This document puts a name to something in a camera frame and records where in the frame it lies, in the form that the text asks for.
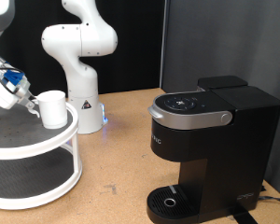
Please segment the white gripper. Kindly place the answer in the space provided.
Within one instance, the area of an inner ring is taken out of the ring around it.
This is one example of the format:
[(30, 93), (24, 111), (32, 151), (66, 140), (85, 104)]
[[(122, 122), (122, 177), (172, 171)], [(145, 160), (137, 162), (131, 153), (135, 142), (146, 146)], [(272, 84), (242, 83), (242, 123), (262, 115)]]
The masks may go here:
[(17, 86), (10, 81), (4, 85), (0, 79), (0, 106), (4, 109), (10, 109), (14, 104), (20, 104), (28, 109), (33, 109), (36, 97), (29, 91), (30, 83), (24, 77)]

